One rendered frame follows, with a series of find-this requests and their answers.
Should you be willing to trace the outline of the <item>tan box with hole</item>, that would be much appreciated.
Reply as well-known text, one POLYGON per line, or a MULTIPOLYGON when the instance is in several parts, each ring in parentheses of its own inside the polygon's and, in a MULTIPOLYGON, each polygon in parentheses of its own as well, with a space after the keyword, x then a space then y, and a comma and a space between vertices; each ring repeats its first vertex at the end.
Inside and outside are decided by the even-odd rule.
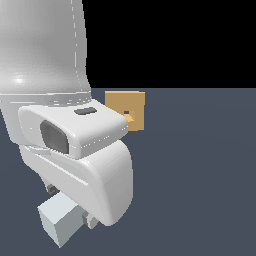
POLYGON ((106 91, 105 105, 123 115, 128 120, 129 131, 144 129, 144 92, 106 91))

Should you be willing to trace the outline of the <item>pale white rectangular peg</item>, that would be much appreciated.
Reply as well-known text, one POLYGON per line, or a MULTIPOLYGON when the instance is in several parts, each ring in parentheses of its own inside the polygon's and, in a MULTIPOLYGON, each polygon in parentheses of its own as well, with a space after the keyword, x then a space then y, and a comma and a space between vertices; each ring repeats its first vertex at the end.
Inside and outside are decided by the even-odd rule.
POLYGON ((59 248, 83 225, 84 209, 62 192, 38 206, 38 212, 44 230, 59 248))

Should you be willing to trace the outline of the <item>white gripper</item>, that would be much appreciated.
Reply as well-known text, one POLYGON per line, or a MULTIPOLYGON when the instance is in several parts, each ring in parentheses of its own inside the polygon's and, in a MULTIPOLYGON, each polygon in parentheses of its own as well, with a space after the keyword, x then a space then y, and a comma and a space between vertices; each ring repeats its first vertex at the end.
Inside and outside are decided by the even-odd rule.
POLYGON ((52 184, 47 186, 51 196, 60 190, 86 210, 82 219, 89 229, 98 220, 105 226, 115 224, 131 204, 132 161, 121 140, 78 160, 28 146, 20 146, 20 153, 27 166, 52 184))

